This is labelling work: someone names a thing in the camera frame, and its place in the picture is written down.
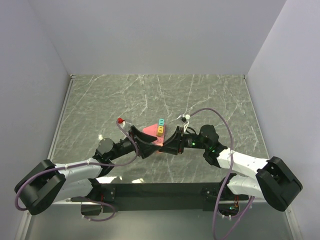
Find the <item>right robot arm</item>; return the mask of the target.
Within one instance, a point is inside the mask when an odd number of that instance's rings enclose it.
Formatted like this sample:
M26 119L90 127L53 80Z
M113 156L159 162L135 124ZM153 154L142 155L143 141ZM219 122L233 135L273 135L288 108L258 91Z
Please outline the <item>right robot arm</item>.
M203 149L206 162L220 169L231 169L226 183L219 187L222 198L230 200L235 195L264 199L274 209L284 212L302 191L303 185L276 156L257 158L231 150L219 142L213 125L203 125L198 134L184 133L177 127L160 152L178 155L185 148Z

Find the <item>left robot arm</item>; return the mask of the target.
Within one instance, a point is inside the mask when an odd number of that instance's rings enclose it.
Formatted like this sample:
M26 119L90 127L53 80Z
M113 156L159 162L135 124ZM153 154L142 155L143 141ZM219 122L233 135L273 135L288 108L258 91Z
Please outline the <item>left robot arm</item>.
M100 195L98 178L106 176L113 168L131 164L137 157L146 158L161 148L158 137L146 134L131 126L128 131L120 128L124 139L114 142L100 140L92 157L74 163L53 163L45 159L38 163L14 188L15 208L31 215L44 212L53 203L73 197L95 202ZM113 160L133 152L128 162Z

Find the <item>pink triangular power strip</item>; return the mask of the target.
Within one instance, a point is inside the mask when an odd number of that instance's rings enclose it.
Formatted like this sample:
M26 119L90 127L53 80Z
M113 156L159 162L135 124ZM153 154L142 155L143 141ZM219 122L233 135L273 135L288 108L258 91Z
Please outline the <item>pink triangular power strip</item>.
M153 124L153 125L150 125L150 126L147 126L147 127L143 128L142 132L147 134L147 135L156 137L156 140L153 141L152 143L155 144L155 145L162 146L164 141L165 141L166 126L164 125L163 136L157 136L157 128L158 128L158 124Z

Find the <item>yellow USB charger plug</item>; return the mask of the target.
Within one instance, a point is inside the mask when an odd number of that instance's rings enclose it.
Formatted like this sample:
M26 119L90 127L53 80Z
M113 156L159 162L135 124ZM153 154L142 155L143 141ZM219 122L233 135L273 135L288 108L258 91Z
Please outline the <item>yellow USB charger plug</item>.
M157 127L157 131L156 131L156 135L158 136L158 137L161 137L161 136L163 136L163 134L164 134L164 126L163 125L159 125L158 127Z

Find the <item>teal USB charger plug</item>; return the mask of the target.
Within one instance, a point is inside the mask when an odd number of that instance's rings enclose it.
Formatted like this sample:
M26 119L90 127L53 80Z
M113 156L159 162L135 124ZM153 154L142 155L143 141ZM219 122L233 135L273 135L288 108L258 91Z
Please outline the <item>teal USB charger plug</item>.
M158 125L159 125L159 126L164 126L164 125L165 125L165 120L164 120L163 118L160 118L160 119L158 120Z

